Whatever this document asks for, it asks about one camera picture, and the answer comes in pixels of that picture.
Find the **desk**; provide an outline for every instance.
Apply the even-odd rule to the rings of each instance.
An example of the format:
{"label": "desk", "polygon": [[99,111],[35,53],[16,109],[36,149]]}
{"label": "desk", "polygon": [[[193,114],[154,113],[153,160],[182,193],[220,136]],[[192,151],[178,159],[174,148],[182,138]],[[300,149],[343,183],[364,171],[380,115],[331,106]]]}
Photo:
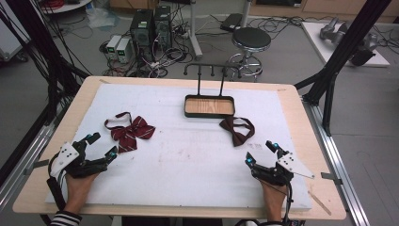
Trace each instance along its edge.
{"label": "desk", "polygon": [[[59,150],[63,142],[73,139],[75,131],[90,107],[98,87],[103,83],[183,88],[195,88],[197,86],[197,81],[194,80],[89,77],[76,95],[40,160],[51,158]],[[201,82],[201,86],[204,88],[218,89],[219,85],[219,82]],[[292,211],[290,213],[290,218],[343,219],[345,217],[345,212],[334,183],[320,177],[320,172],[328,172],[327,164],[296,89],[291,85],[238,82],[225,83],[225,89],[262,89],[274,90],[278,93],[296,152],[302,162],[316,175],[314,180],[305,179],[311,197],[312,209],[309,211]],[[56,206],[53,203],[44,202],[49,192],[45,184],[47,178],[46,167],[33,170],[22,192],[14,203],[13,209],[15,212],[54,213],[56,211]],[[265,218],[262,208],[170,207],[109,204],[88,204],[82,209],[82,214],[197,218]]]}

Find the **gray floor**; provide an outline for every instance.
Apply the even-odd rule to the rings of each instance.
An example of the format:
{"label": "gray floor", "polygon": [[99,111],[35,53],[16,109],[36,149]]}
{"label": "gray floor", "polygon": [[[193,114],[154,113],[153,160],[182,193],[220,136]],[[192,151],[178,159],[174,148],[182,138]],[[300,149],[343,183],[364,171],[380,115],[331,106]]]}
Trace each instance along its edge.
{"label": "gray floor", "polygon": [[[71,23],[83,17],[84,12],[77,10],[63,15],[59,21]],[[212,20],[210,17],[200,19],[199,27]],[[129,19],[119,19],[115,27],[90,30],[86,27],[86,18],[73,25],[74,34],[68,34],[65,40],[93,74],[102,74],[107,67],[99,46],[112,34],[125,33],[130,22]],[[207,27],[218,27],[218,23],[209,23]],[[398,37],[399,27],[396,26],[392,34]],[[55,42],[61,49],[59,40]],[[200,62],[224,63],[238,52],[231,43],[231,35],[199,36],[199,42],[204,52]],[[396,175],[399,172],[396,164],[399,161],[399,56],[387,48],[378,47],[377,50],[390,62],[390,67],[344,67],[340,72],[334,94],[331,133],[371,225],[396,225],[399,222],[399,177]],[[284,29],[272,40],[271,47],[257,56],[264,64],[263,74],[258,79],[260,83],[295,84],[317,73],[324,65],[305,32],[297,27]],[[170,66],[166,78],[196,78],[194,75],[184,76],[183,67],[183,64]],[[217,79],[206,72],[203,74],[203,79]],[[252,78],[241,80],[252,82]],[[301,89],[299,93],[304,94],[308,89]],[[1,165],[45,107],[46,98],[47,84],[31,61],[10,62],[0,68]],[[39,216],[13,213],[14,199],[12,197],[0,213],[2,225],[42,224]],[[228,220],[226,225],[234,222]],[[109,217],[85,217],[82,225],[110,224]],[[340,221],[308,220],[307,225],[353,223],[347,217]]]}

